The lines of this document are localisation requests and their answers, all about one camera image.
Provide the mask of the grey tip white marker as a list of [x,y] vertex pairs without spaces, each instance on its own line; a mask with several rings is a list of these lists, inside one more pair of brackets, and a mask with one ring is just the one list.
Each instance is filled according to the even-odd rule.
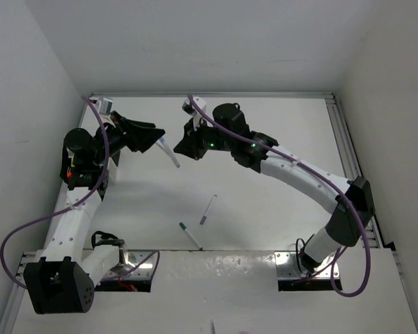
[[206,219],[208,217],[208,214],[210,212],[211,207],[213,206],[214,202],[217,199],[217,195],[213,195],[212,198],[210,199],[210,202],[208,203],[208,206],[206,207],[203,216],[201,217],[201,220],[199,221],[200,225],[203,225],[206,222]]

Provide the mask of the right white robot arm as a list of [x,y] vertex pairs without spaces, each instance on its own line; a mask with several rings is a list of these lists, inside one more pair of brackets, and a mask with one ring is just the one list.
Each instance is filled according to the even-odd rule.
[[182,109],[191,120],[185,124],[183,139],[174,152],[194,160],[202,159],[209,150],[230,152],[239,165],[286,183],[331,215],[297,252],[301,271],[313,273],[336,249],[356,245],[375,213],[368,180],[361,176],[349,180],[298,159],[276,139],[252,131],[237,103],[215,107],[213,125],[201,115],[205,108],[200,98],[185,100]]

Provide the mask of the light blue cap marker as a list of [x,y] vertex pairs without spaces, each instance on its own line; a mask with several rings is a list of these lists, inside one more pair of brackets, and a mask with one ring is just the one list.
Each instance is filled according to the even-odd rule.
[[166,142],[166,140],[165,140],[164,137],[161,137],[159,139],[159,141],[157,142],[157,145],[159,147],[161,147],[161,149],[170,157],[170,159],[172,160],[172,162],[175,165],[175,167],[176,168],[180,168],[180,163],[179,163],[178,159],[176,158],[175,153],[169,147],[169,145],[167,144],[167,142]]

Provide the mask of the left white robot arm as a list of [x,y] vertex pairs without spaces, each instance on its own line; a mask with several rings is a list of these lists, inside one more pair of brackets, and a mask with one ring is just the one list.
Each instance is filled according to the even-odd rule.
[[153,123],[130,120],[115,111],[94,135],[83,128],[66,134],[60,172],[68,188],[65,209],[39,260],[23,273],[36,313],[90,310],[95,287],[123,261],[124,241],[119,238],[95,242],[91,254],[82,256],[92,218],[105,198],[110,159],[123,148],[144,153],[164,134]]

